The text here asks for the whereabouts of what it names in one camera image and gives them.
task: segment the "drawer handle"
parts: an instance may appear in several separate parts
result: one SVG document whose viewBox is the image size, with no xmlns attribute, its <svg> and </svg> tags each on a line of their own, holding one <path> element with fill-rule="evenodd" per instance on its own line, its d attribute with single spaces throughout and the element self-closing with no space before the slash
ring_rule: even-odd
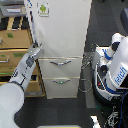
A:
<svg viewBox="0 0 128 128">
<path fill-rule="evenodd" d="M 55 61 L 51 61 L 50 63 L 53 63 L 55 65 L 65 65 L 67 63 L 70 63 L 71 60 L 66 60 L 65 62 L 55 62 Z"/>
<path fill-rule="evenodd" d="M 70 80 L 67 80 L 67 79 L 53 80 L 53 82 L 57 84 L 64 84 L 64 83 L 67 83 L 68 81 Z"/>
<path fill-rule="evenodd" d="M 9 58 L 6 61 L 0 61 L 0 63 L 8 63 L 9 62 Z"/>
</svg>

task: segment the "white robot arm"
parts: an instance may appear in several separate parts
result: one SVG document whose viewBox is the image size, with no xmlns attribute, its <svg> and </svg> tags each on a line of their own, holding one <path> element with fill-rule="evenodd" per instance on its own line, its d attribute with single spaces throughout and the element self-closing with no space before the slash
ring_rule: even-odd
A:
<svg viewBox="0 0 128 128">
<path fill-rule="evenodd" d="M 0 128 L 18 128 L 14 115 L 24 104 L 24 92 L 42 54 L 42 46 L 32 45 L 16 67 L 10 81 L 0 86 Z"/>
</svg>

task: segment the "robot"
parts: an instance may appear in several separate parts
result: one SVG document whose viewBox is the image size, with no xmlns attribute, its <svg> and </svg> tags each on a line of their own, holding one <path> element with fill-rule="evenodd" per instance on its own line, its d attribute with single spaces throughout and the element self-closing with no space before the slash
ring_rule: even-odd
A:
<svg viewBox="0 0 128 128">
<path fill-rule="evenodd" d="M 109 47 L 96 47 L 92 62 L 93 91 L 98 100 L 116 105 L 128 90 L 128 37 L 112 36 Z"/>
<path fill-rule="evenodd" d="M 0 86 L 0 128 L 19 128 L 14 122 L 14 116 L 24 104 L 24 92 L 36 66 L 35 60 L 40 57 L 42 51 L 42 45 L 31 45 L 10 81 Z"/>
</svg>

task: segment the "white cabinet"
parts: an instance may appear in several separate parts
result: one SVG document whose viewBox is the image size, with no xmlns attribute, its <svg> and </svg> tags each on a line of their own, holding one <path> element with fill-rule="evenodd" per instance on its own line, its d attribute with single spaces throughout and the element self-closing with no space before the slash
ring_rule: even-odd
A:
<svg viewBox="0 0 128 128">
<path fill-rule="evenodd" d="M 37 42 L 44 48 L 39 65 L 47 98 L 76 97 L 92 0 L 30 0 L 31 8 L 24 2 L 30 28 L 34 30 L 31 10 Z M 40 16 L 42 8 L 49 12 L 48 16 Z M 54 78 L 70 81 L 62 81 L 59 86 L 50 81 Z"/>
</svg>

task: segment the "white robot body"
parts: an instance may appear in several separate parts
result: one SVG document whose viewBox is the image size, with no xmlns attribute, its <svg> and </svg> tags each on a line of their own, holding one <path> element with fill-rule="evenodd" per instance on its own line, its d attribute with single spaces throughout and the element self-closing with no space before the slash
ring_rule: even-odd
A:
<svg viewBox="0 0 128 128">
<path fill-rule="evenodd" d="M 128 89 L 122 85 L 128 74 L 127 55 L 128 37 L 119 33 L 113 35 L 110 47 L 96 48 L 92 63 L 94 88 L 107 101 L 118 99 Z"/>
</svg>

